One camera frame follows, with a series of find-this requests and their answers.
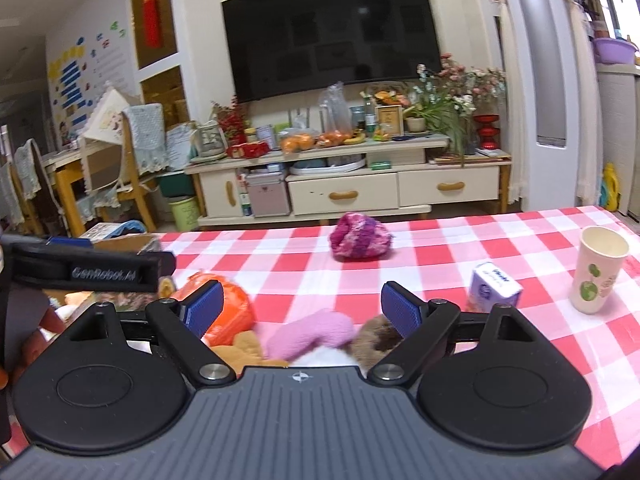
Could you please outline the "brown teddy bear red shirt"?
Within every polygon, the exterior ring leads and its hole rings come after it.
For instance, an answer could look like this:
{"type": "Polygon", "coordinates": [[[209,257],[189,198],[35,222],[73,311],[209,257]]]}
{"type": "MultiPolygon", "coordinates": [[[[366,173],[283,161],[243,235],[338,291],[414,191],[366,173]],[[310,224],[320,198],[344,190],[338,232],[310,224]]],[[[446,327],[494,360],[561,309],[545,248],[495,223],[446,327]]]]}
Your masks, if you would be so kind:
{"type": "Polygon", "coordinates": [[[280,326],[265,344],[246,330],[236,334],[231,344],[210,350],[236,374],[249,366],[356,366],[365,373],[400,342],[400,333],[384,315],[356,327],[348,315],[325,310],[280,326]]]}

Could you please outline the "magenta knitted yarn hat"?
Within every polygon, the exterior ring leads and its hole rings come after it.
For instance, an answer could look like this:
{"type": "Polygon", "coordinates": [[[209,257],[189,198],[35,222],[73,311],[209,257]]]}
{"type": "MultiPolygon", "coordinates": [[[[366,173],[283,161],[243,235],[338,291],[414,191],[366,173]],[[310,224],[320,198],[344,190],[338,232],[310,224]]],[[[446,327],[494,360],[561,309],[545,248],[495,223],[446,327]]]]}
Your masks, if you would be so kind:
{"type": "Polygon", "coordinates": [[[374,259],[392,248],[392,234],[383,223],[361,212],[348,212],[338,220],[329,241],[335,258],[374,259]]]}

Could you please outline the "pink plush item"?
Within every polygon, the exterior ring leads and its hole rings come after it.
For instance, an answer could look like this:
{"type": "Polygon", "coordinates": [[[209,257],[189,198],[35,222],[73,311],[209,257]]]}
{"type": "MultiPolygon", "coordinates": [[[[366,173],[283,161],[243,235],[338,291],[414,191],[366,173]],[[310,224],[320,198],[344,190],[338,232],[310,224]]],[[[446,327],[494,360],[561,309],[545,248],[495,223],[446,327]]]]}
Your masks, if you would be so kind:
{"type": "Polygon", "coordinates": [[[292,362],[317,347],[344,346],[355,334],[348,315],[322,310],[280,326],[266,342],[265,352],[269,359],[292,362]]]}

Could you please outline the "white printed carton box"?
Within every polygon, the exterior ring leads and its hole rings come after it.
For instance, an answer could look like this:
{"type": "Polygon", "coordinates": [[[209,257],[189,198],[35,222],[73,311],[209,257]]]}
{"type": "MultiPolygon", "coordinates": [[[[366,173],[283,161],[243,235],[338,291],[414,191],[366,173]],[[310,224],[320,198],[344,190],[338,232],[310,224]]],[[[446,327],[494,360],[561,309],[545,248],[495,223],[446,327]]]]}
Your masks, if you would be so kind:
{"type": "Polygon", "coordinates": [[[112,237],[118,237],[120,235],[123,225],[122,222],[99,222],[82,234],[81,238],[91,240],[92,242],[96,240],[109,240],[112,237]]]}

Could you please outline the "blue cloth item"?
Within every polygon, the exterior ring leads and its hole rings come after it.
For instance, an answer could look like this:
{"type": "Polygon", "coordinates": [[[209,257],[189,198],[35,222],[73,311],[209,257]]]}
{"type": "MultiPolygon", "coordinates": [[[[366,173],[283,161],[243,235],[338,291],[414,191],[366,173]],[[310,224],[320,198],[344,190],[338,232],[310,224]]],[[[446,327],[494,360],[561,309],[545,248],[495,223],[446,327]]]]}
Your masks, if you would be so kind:
{"type": "Polygon", "coordinates": [[[112,229],[109,238],[121,237],[126,235],[152,234],[153,230],[149,230],[145,224],[139,220],[127,220],[119,223],[112,229]]]}

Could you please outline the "green trash bin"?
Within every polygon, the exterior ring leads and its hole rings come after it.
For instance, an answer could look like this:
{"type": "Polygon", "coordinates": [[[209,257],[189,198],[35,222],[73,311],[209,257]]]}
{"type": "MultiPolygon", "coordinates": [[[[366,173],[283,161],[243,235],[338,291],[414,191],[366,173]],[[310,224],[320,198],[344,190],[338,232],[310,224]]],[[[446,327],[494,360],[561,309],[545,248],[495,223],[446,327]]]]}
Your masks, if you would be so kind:
{"type": "Polygon", "coordinates": [[[179,232],[190,232],[198,228],[201,213],[198,200],[194,196],[171,198],[168,205],[179,232]]]}

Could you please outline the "wooden dining chair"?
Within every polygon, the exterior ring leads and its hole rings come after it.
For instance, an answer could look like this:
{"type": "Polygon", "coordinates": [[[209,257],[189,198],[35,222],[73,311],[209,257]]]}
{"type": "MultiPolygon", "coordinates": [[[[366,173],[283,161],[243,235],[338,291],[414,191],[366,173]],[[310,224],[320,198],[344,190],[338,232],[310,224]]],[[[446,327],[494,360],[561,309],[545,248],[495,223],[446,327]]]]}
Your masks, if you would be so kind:
{"type": "Polygon", "coordinates": [[[118,129],[116,142],[81,136],[80,161],[86,194],[96,215],[107,220],[123,203],[133,203],[146,230],[154,232],[156,222],[148,195],[155,184],[152,174],[139,172],[130,122],[124,112],[113,116],[118,129]]]}

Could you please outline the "glass kettle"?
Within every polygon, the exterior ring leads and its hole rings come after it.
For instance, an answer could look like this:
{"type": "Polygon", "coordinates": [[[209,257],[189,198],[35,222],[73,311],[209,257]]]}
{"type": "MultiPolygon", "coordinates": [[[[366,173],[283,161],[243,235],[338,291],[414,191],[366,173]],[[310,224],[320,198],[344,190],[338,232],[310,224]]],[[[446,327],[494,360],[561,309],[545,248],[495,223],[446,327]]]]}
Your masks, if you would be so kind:
{"type": "Polygon", "coordinates": [[[191,144],[191,160],[222,159],[227,156],[227,140],[216,120],[195,124],[191,131],[191,144]]]}

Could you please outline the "red berry branch decoration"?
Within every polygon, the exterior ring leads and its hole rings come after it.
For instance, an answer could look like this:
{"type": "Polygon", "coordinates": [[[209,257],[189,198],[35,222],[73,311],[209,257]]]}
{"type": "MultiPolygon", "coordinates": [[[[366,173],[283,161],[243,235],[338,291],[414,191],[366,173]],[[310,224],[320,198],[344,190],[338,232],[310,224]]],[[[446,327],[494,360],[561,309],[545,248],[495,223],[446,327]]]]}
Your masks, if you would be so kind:
{"type": "Polygon", "coordinates": [[[213,102],[210,117],[217,123],[229,145],[246,142],[245,110],[236,96],[232,96],[229,106],[213,102]]]}

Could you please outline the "red vase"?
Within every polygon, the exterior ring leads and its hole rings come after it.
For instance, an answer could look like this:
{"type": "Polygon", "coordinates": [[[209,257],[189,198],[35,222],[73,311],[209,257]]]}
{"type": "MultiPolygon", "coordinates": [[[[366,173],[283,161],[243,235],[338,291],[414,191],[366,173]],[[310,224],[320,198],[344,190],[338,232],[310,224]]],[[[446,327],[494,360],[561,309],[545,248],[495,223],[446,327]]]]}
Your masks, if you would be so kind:
{"type": "Polygon", "coordinates": [[[500,129],[496,126],[498,120],[498,114],[478,114],[474,116],[474,122],[477,124],[476,133],[482,150],[498,150],[497,136],[500,133],[500,129]]]}

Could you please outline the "cream TV stand cabinet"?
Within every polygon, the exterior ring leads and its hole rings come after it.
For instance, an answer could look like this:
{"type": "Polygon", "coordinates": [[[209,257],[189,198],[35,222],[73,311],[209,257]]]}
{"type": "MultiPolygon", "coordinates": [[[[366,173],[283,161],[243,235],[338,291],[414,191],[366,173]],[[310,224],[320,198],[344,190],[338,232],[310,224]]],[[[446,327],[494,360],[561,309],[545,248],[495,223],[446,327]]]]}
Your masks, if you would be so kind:
{"type": "Polygon", "coordinates": [[[255,159],[197,158],[186,167],[203,209],[201,226],[265,222],[328,221],[349,211],[373,217],[428,214],[442,204],[494,200],[506,211],[511,157],[476,152],[460,160],[447,152],[442,134],[405,141],[313,148],[255,159]],[[291,213],[256,218],[249,174],[285,174],[291,213]]]}

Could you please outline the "framed picture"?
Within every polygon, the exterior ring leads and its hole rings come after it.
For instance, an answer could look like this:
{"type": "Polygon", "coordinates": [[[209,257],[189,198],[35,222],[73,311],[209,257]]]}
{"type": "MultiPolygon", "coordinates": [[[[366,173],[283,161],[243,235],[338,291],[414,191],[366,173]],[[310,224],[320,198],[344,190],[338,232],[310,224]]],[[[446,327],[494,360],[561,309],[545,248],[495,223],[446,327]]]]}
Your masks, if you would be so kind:
{"type": "Polygon", "coordinates": [[[402,136],[404,134],[404,118],[400,105],[379,105],[376,108],[378,131],[384,136],[402,136]]]}

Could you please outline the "potted flower plant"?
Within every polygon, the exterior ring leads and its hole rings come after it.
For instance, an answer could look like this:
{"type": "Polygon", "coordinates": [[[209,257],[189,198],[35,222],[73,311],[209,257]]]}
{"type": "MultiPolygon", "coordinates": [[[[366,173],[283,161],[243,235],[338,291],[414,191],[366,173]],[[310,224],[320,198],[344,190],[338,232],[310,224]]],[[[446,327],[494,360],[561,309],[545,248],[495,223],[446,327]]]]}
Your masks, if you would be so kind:
{"type": "Polygon", "coordinates": [[[506,72],[501,68],[466,67],[449,53],[440,56],[436,70],[420,63],[418,82],[409,92],[404,118],[420,118],[426,130],[448,136],[449,149],[465,158],[472,134],[472,119],[481,110],[490,112],[506,94],[506,72]]]}

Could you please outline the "purple plastic basin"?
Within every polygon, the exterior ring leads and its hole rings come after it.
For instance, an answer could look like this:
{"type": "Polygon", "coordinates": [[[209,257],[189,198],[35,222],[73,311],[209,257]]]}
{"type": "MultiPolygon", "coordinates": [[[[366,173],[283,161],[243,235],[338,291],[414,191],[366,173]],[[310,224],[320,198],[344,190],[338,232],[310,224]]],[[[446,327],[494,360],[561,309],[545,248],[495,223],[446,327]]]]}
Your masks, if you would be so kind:
{"type": "Polygon", "coordinates": [[[598,37],[593,40],[597,57],[602,64],[634,65],[637,47],[623,39],[598,37]]]}

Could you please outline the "black flat screen television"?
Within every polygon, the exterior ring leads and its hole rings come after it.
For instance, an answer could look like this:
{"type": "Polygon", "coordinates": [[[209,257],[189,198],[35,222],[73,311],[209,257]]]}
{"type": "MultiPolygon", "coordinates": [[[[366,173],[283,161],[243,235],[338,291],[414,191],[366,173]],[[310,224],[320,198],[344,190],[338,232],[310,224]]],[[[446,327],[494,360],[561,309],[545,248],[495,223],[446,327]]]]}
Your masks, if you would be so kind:
{"type": "Polygon", "coordinates": [[[241,102],[442,67],[428,0],[227,0],[222,13],[241,102]]]}

